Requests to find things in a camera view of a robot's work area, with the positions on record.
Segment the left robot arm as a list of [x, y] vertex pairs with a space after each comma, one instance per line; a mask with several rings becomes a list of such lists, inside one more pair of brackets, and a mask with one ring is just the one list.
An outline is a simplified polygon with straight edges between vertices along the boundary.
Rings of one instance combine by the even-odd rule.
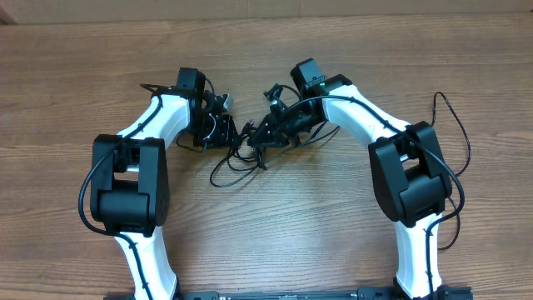
[[171, 86], [144, 84], [151, 94], [147, 110], [129, 127], [98, 135], [92, 168], [80, 194], [90, 197], [89, 217], [99, 233], [113, 237], [127, 260], [131, 299], [178, 299], [179, 281], [170, 265], [162, 226], [170, 205], [167, 149], [188, 133], [189, 150], [231, 148], [239, 143], [229, 114], [232, 98], [217, 95], [198, 69], [180, 68]]

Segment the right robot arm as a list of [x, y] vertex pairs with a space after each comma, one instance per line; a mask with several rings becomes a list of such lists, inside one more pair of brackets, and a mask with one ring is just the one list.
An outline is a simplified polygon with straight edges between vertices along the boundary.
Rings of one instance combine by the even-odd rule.
[[291, 78], [298, 102], [285, 105], [281, 85], [266, 92], [271, 111], [249, 138], [249, 146], [299, 146], [301, 133], [324, 122], [348, 131], [368, 150], [375, 199], [395, 225], [398, 269], [389, 297], [443, 298], [437, 234], [456, 176], [442, 157], [433, 127], [393, 117], [344, 75], [327, 77], [312, 58], [299, 62]]

